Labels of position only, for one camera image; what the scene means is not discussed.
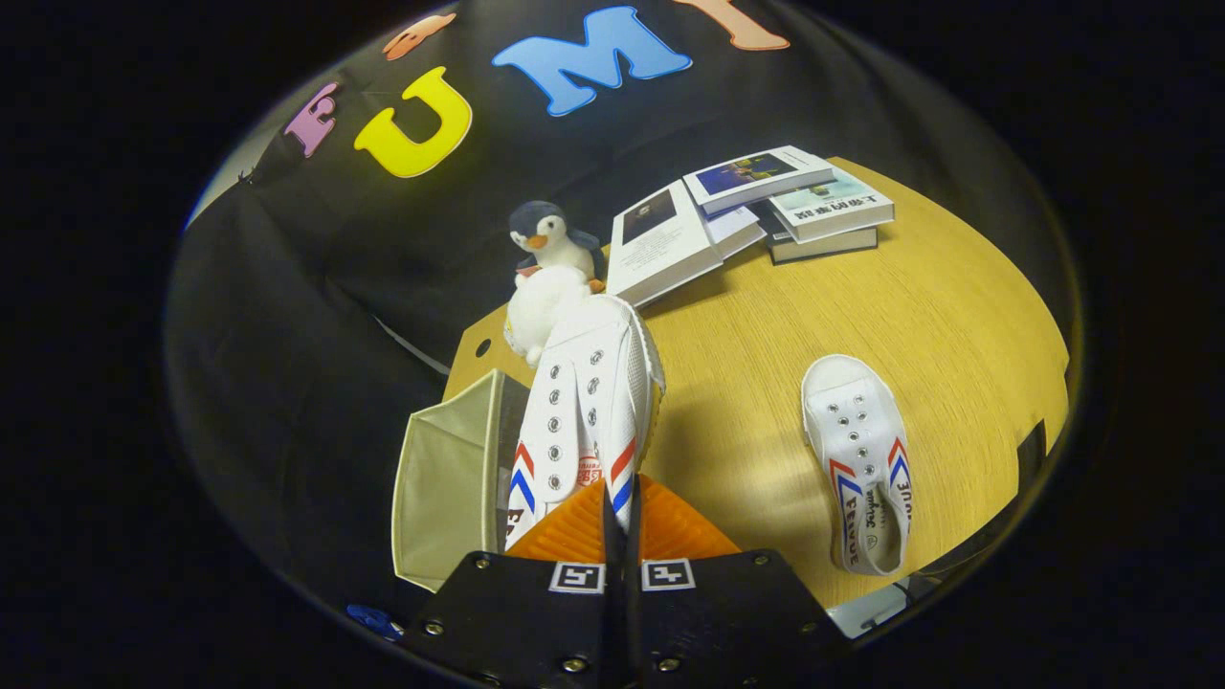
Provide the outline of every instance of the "stuffed penguin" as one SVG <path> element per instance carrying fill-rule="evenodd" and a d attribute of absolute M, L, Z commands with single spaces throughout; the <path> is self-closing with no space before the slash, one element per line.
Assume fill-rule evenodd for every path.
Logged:
<path fill-rule="evenodd" d="M 518 267 L 573 266 L 587 276 L 592 292 L 601 292 L 604 282 L 604 251 L 595 237 L 566 227 L 561 208 L 548 201 L 528 201 L 511 213 L 511 240 L 532 254 Z M 527 280 L 516 276 L 514 284 Z"/>

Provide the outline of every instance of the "canvas shoe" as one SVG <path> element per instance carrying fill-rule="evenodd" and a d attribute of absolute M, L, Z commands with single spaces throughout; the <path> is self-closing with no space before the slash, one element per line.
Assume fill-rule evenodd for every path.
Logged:
<path fill-rule="evenodd" d="M 864 362 L 831 354 L 804 375 L 800 403 L 838 501 L 834 561 L 858 574 L 894 574 L 905 560 L 914 489 L 893 392 Z"/>
<path fill-rule="evenodd" d="M 506 548 L 600 477 L 621 528 L 664 394 L 659 352 L 633 306 L 583 299 L 549 333 L 511 468 Z"/>

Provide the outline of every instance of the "storage box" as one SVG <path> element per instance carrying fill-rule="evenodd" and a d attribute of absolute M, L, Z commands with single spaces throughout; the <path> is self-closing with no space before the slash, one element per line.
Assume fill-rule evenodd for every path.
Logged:
<path fill-rule="evenodd" d="M 502 552 L 527 398 L 527 387 L 495 369 L 409 417 L 391 510 L 396 576 L 437 591 L 468 553 Z"/>

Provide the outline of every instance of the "stack of books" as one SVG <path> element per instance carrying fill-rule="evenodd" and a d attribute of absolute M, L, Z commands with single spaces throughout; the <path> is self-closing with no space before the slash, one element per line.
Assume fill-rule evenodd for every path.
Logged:
<path fill-rule="evenodd" d="M 775 265 L 876 246 L 893 204 L 822 158 L 782 146 L 690 173 L 612 221 L 608 293 L 635 306 L 766 239 Z"/>

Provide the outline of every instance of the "blue letter m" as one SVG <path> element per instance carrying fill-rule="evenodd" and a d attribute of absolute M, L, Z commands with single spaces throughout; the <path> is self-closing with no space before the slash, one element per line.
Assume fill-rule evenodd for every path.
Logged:
<path fill-rule="evenodd" d="M 562 72 L 617 88 L 617 53 L 630 61 L 633 78 L 654 78 L 693 64 L 642 26 L 637 12 L 627 6 L 597 10 L 583 18 L 586 45 L 533 36 L 494 55 L 494 66 L 518 67 L 549 96 L 549 114 L 561 116 L 595 99 L 594 88 L 575 86 Z"/>

